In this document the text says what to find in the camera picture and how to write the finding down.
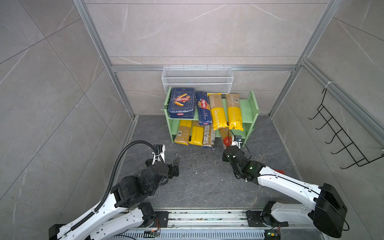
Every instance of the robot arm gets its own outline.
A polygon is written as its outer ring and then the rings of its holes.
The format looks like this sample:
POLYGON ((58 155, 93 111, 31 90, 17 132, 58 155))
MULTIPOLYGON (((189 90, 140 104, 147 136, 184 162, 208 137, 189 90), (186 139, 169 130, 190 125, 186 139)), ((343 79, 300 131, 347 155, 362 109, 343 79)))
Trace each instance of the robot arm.
POLYGON ((260 162, 249 161, 238 146, 228 146, 222 160, 231 164, 236 178, 273 188, 303 203, 268 202, 262 213, 267 225, 275 226, 285 221, 313 223, 328 236, 341 237, 347 207, 333 186, 324 183, 320 187, 302 182, 260 162))
MULTIPOLYGON (((154 148, 158 152, 155 155, 160 156, 159 151, 161 149, 164 152, 163 148, 163 145, 154 148)), ((165 185, 168 179, 179 175, 178 159, 173 161, 173 164, 165 164, 164 160, 157 161, 157 157, 156 161, 149 160, 146 161, 145 170, 124 177, 118 184, 110 188, 104 202, 102 202, 103 200, 98 202, 66 225, 55 224, 50 227, 49 240, 83 240, 88 239, 89 236, 91 239, 101 240, 130 228, 141 225, 149 226, 156 215, 151 204, 142 201, 147 196, 155 194, 158 187, 165 185), (111 219, 135 204, 139 204, 139 206, 133 211, 111 219)))

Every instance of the rigatoni package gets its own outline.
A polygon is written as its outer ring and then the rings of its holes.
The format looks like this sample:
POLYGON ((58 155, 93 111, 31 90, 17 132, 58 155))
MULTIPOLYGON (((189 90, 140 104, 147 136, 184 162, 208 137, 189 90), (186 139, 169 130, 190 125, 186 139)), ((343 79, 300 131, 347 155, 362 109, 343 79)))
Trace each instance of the rigatoni package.
POLYGON ((170 118, 193 118, 196 96, 194 88, 173 88, 168 105, 170 118))
POLYGON ((207 92, 196 92, 196 101, 200 126, 212 125, 211 108, 209 106, 207 92))
POLYGON ((213 126, 204 126, 203 148, 214 148, 216 131, 213 126))
POLYGON ((191 133, 192 120, 180 120, 179 131, 175 143, 188 145, 189 134, 191 133))
POLYGON ((192 135, 190 144, 203 146, 204 126, 199 125, 199 121, 192 121, 192 135))
POLYGON ((221 100, 221 93, 209 94, 208 98, 211 107, 212 125, 214 130, 216 131, 221 127, 228 127, 223 102, 221 100))
POLYGON ((228 113, 228 127, 229 129, 236 129, 243 131, 243 119, 241 117, 240 109, 240 95, 239 94, 226 94, 227 98, 227 113, 228 113))

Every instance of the blue pasta box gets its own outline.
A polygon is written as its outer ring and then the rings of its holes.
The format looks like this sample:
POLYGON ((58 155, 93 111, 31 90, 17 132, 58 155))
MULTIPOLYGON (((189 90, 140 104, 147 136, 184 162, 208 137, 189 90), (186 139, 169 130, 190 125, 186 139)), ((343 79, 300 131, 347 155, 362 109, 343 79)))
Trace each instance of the blue pasta box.
POLYGON ((195 89, 173 88, 168 104, 170 118, 193 118, 195 115, 195 89))
POLYGON ((212 125, 211 108, 206 92, 196 92, 197 113, 199 114, 199 125, 212 125))

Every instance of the black metal hook rack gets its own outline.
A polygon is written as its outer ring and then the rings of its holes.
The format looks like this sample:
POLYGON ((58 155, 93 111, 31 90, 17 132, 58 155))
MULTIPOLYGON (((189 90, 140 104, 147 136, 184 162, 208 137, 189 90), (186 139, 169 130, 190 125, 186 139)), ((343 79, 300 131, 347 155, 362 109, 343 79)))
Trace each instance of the black metal hook rack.
POLYGON ((323 95, 323 99, 322 99, 322 101, 321 101, 320 106, 317 108, 317 113, 316 113, 316 115, 315 115, 313 118, 309 118, 309 119, 312 120, 312 119, 314 119, 318 114, 320 114, 320 115, 323 117, 323 119, 325 120, 325 123, 324 123, 324 125, 323 125, 321 128, 316 128, 316 130, 320 130, 320 129, 322 129, 324 126, 328 125, 328 126, 332 129, 332 131, 333 131, 333 133, 334 133, 332 140, 331 140, 330 142, 325 142, 325 143, 326 143, 326 144, 330 144, 330 143, 335 139, 335 137, 337 137, 337 138, 339 139, 339 141, 341 142, 341 144, 343 145, 343 148, 342 148, 342 149, 340 149, 338 152, 335 152, 335 153, 331 152, 331 154, 338 154, 339 152, 341 152, 342 150, 345 149, 345 150, 349 153, 349 155, 351 156, 351 158, 353 159, 353 161, 355 162, 355 163, 349 165, 348 167, 340 167, 340 168, 341 168, 341 169, 347 169, 347 168, 349 168, 349 167, 351 167, 351 166, 353 166, 353 165, 357 165, 357 166, 359 166, 359 167, 362 167, 362 166, 364 166, 364 165, 366 165, 366 164, 368 164, 368 163, 371 163, 371 162, 373 162, 373 161, 376 161, 376 160, 378 160, 378 159, 384 157, 384 154, 382 154, 380 157, 378 157, 378 158, 376 158, 376 159, 373 159, 373 160, 371 160, 371 161, 369 161, 369 160, 365 157, 365 155, 364 155, 364 154, 360 151, 360 149, 356 146, 356 144, 353 142, 353 140, 350 138, 350 136, 344 131, 344 129, 343 129, 343 128, 340 126, 340 124, 337 122, 337 120, 332 116, 332 114, 328 111, 328 109, 323 105, 323 102, 324 102, 324 98, 325 98, 325 94, 326 94, 326 92, 327 92, 327 89, 324 88, 323 91, 321 92, 321 93, 324 93, 324 95, 323 95), (321 113, 322 110, 325 110, 325 111, 331 116, 328 120, 327 120, 327 119, 324 117, 324 115, 321 113), (340 127, 340 130, 336 131, 336 130, 329 124, 329 121, 331 121, 332 119, 333 119, 333 120, 336 122, 336 124, 340 127), (345 144, 345 143, 341 140, 341 138, 339 137, 338 134, 340 134, 340 133, 342 133, 342 132, 343 132, 343 133, 348 137, 348 139, 351 141, 349 144, 345 144), (356 147, 356 149, 360 152, 360 154, 363 156, 363 158, 362 158, 361 160, 356 161, 356 159, 353 157, 353 155, 351 154, 351 152, 348 150, 348 147, 349 147, 349 146, 354 146, 354 147, 356 147))

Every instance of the wire mesh basket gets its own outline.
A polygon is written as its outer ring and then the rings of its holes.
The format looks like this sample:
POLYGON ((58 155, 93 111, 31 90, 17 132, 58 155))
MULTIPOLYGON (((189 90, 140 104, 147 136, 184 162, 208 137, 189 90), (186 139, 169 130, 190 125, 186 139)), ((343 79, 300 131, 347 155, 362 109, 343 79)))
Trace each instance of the wire mesh basket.
POLYGON ((164 91, 172 88, 194 88, 207 93, 229 93, 233 82, 230 67, 168 67, 161 75, 164 91))

